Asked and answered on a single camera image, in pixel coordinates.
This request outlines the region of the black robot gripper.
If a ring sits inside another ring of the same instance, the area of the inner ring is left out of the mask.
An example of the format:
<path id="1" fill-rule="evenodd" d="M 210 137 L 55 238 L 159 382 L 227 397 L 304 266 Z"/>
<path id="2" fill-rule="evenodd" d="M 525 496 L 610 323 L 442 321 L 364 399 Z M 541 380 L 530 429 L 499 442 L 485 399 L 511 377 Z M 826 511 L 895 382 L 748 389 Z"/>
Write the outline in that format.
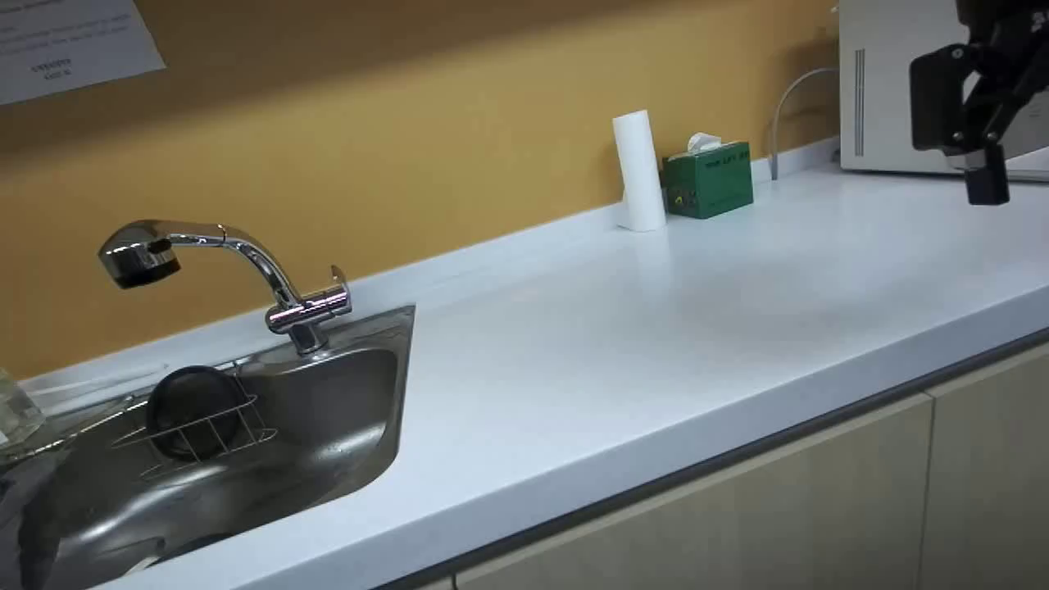
<path id="1" fill-rule="evenodd" d="M 964 42 L 909 64 L 911 144 L 966 153 L 966 199 L 1010 199 L 1002 134 L 1049 85 L 1049 0 L 953 0 Z"/>

